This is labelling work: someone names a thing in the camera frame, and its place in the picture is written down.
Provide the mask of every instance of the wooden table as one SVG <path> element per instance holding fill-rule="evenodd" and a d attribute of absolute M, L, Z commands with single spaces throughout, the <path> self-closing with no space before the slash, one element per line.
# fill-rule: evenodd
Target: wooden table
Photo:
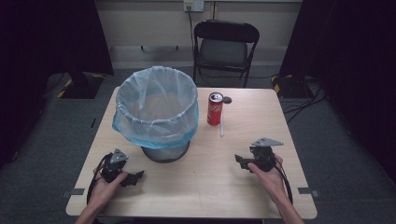
<path fill-rule="evenodd" d="M 129 156 L 124 171 L 144 176 L 136 186 L 119 188 L 104 216 L 116 217 L 206 217 L 277 218 L 276 206 L 262 188 L 257 176 L 242 170 L 234 154 L 252 158 L 251 142 L 268 137 L 283 142 L 273 151 L 284 159 L 283 166 L 291 184 L 294 206 L 302 218 L 314 218 L 317 210 L 307 188 L 304 172 L 291 140 L 279 101 L 272 90 L 198 88 L 199 126 L 186 155 L 171 163 L 149 160 L 141 147 L 126 140 L 111 127 L 115 114 L 114 90 L 95 136 L 76 189 L 66 207 L 70 216 L 79 216 L 86 205 L 92 169 L 117 147 Z M 233 98 L 224 105 L 224 135 L 218 126 L 206 122 L 207 98 L 212 91 Z"/>

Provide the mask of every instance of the plastic bag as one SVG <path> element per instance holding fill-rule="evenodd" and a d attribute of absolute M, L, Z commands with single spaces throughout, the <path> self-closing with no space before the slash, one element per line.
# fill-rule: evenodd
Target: plastic bag
<path fill-rule="evenodd" d="M 197 97 L 192 79 L 176 69 L 135 72 L 117 93 L 113 129 L 141 147 L 186 146 L 198 127 Z"/>

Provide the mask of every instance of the black cable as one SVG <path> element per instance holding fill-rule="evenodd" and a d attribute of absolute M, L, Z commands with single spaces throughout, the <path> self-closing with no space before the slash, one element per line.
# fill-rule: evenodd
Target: black cable
<path fill-rule="evenodd" d="M 190 21 L 192 58 L 195 60 L 195 56 L 194 56 L 194 39 L 193 39 L 193 35 L 192 35 L 191 7 L 187 7 L 187 12 L 189 13 L 189 21 Z"/>
<path fill-rule="evenodd" d="M 96 179 L 96 176 L 97 176 L 98 173 L 99 173 L 99 170 L 100 170 L 100 168 L 101 168 L 101 166 L 102 166 L 102 163 L 103 163 L 107 158 L 110 158 L 112 155 L 113 155 L 113 153 L 109 153 L 109 154 L 105 155 L 105 156 L 100 160 L 98 166 L 96 167 L 95 174 L 93 175 L 93 178 L 92 178 L 92 180 L 91 180 L 90 187 L 88 188 L 88 193 L 87 193 L 87 204 L 88 204 L 88 202 L 90 201 L 90 198 L 91 198 L 91 195 L 92 195 L 92 191 L 93 191 L 93 187 L 95 186 L 96 181 L 97 181 L 98 179 L 100 179 L 100 178 Z"/>
<path fill-rule="evenodd" d="M 217 2 L 213 2 L 214 12 L 216 12 L 216 10 L 215 10 L 215 8 L 217 7 L 216 4 L 217 4 Z M 212 20 L 214 20 L 217 16 L 218 16 L 218 15 L 215 15 L 215 13 L 213 13 L 213 15 L 212 15 Z"/>
<path fill-rule="evenodd" d="M 275 159 L 275 164 L 273 164 L 273 163 L 272 163 L 270 160 L 268 160 L 267 157 L 264 156 L 262 153 L 260 153 L 260 152 L 258 152 L 258 151 L 256 151 L 255 153 L 259 154 L 262 158 L 266 159 L 266 160 L 267 160 L 271 165 L 273 165 L 273 166 L 277 169 L 277 171 L 280 173 L 280 175 L 282 176 L 282 178 L 283 178 L 283 180 L 284 180 L 284 182 L 285 182 L 286 191 L 288 192 L 289 200 L 290 200 L 291 204 L 293 204 L 293 194 L 291 193 L 290 183 L 289 183 L 288 178 L 286 177 L 286 172 L 285 172 L 285 169 L 283 169 L 282 163 L 280 163 L 279 160 Z"/>
<path fill-rule="evenodd" d="M 283 113 L 285 114 L 285 111 L 287 111 L 290 107 L 293 107 L 293 106 L 302 106 L 302 105 L 305 105 L 306 104 L 306 102 L 302 102 L 302 101 L 293 101 L 293 102 L 280 102 L 280 103 L 298 103 L 299 105 L 288 105 L 288 106 L 286 106 L 284 109 L 283 109 Z"/>
<path fill-rule="evenodd" d="M 282 171 L 280 171 L 280 169 L 279 169 L 277 166 L 275 166 L 275 168 L 276 168 L 276 169 L 279 171 L 279 173 L 282 175 L 283 180 L 285 181 L 286 191 L 288 192 L 289 200 L 290 200 L 291 204 L 293 204 L 293 194 L 291 193 L 291 187 L 290 187 L 289 180 L 288 180 L 288 178 L 286 177 L 286 172 L 285 172 L 285 170 L 283 169 L 282 163 L 280 163 L 278 160 L 276 160 L 276 161 L 279 163 L 280 168 L 282 169 Z"/>
<path fill-rule="evenodd" d="M 287 123 L 289 124 L 289 123 L 290 123 L 300 112 L 302 112 L 305 108 L 309 107 L 310 105 L 317 104 L 317 103 L 321 102 L 322 100 L 324 100 L 324 99 L 326 98 L 326 95 L 324 95 L 321 99 L 319 99 L 319 100 L 317 100 L 317 101 L 315 102 L 315 100 L 318 98 L 318 95 L 319 95 L 319 93 L 320 93 L 321 90 L 322 90 L 322 87 L 321 87 L 321 85 L 320 85 L 318 91 L 316 92 L 316 94 L 314 95 L 314 97 L 312 98 L 312 100 L 309 99 L 307 102 L 303 103 L 303 104 L 300 105 L 299 107 L 294 108 L 294 109 L 289 110 L 289 111 L 286 111 L 286 108 L 285 108 L 285 109 L 283 110 L 283 114 L 284 114 L 284 115 L 289 114 L 289 113 L 291 113 L 291 112 L 293 112 L 293 111 L 297 111 L 297 112 L 287 121 Z"/>

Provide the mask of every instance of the red soda can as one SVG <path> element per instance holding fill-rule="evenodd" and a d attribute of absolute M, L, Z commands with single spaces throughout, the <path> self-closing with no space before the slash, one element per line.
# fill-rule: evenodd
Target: red soda can
<path fill-rule="evenodd" d="M 210 125 L 220 124 L 221 109 L 223 105 L 223 95 L 219 92 L 212 92 L 209 95 L 207 107 L 207 123 Z"/>

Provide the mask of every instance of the forearm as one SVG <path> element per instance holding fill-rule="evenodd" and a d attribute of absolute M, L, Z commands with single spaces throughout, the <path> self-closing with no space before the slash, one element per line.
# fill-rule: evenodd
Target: forearm
<path fill-rule="evenodd" d="M 96 216 L 99 214 L 100 209 L 97 207 L 87 206 L 82 210 L 81 215 L 76 221 L 76 224 L 88 224 L 93 223 Z"/>
<path fill-rule="evenodd" d="M 276 196 L 273 196 L 272 199 L 285 224 L 304 223 L 286 194 L 279 193 Z"/>

